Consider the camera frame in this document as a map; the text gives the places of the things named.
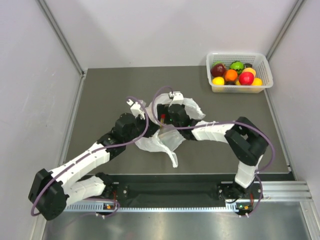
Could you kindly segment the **red fruit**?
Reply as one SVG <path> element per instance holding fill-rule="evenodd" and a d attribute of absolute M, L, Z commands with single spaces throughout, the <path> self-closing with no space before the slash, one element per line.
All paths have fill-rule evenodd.
<path fill-rule="evenodd" d="M 255 79 L 255 75 L 251 72 L 242 72 L 239 75 L 238 81 L 242 86 L 250 86 Z"/>
<path fill-rule="evenodd" d="M 165 114 L 162 114 L 162 115 L 161 115 L 161 118 L 160 118 L 160 122 L 161 122 L 162 124 L 164 124 L 164 123 L 165 123 L 165 119 L 166 119 L 166 115 L 165 115 Z"/>

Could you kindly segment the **white printed plastic bag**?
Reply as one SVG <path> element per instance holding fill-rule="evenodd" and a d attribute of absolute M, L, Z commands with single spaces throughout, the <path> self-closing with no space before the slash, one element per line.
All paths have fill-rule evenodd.
<path fill-rule="evenodd" d="M 206 116 L 193 98 L 185 97 L 182 104 L 185 105 L 186 113 L 191 118 L 202 120 Z M 176 129 L 164 128 L 158 129 L 151 137 L 142 137 L 135 142 L 135 145 L 143 151 L 166 153 L 172 162 L 172 167 L 177 168 L 179 163 L 174 150 L 185 140 L 186 139 Z"/>

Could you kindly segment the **orange fruit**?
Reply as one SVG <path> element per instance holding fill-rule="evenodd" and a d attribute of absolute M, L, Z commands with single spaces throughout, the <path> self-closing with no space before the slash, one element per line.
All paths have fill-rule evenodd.
<path fill-rule="evenodd" d="M 238 73 L 234 69 L 229 69 L 224 74 L 224 79 L 227 82 L 234 82 L 238 78 Z"/>

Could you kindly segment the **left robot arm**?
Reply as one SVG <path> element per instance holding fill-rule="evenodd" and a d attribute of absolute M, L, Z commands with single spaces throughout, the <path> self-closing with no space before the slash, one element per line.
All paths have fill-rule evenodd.
<path fill-rule="evenodd" d="M 93 196 L 109 198 L 114 191 L 105 174 L 82 180 L 86 174 L 106 164 L 142 138 L 152 137 L 158 130 L 148 116 L 123 113 L 114 127 L 89 149 L 69 162 L 51 170 L 39 170 L 33 179 L 28 199 L 31 215 L 42 215 L 47 221 L 58 217 L 67 206 Z"/>

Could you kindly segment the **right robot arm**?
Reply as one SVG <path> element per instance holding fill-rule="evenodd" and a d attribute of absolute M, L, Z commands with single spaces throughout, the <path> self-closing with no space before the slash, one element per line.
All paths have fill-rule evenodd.
<path fill-rule="evenodd" d="M 226 200 L 245 198 L 252 191 L 258 165 L 270 140 L 246 117 L 236 121 L 206 122 L 192 118 L 184 104 L 157 104 L 157 120 L 173 128 L 179 137 L 188 141 L 215 141 L 226 143 L 239 160 L 238 169 L 230 190 L 222 193 Z"/>

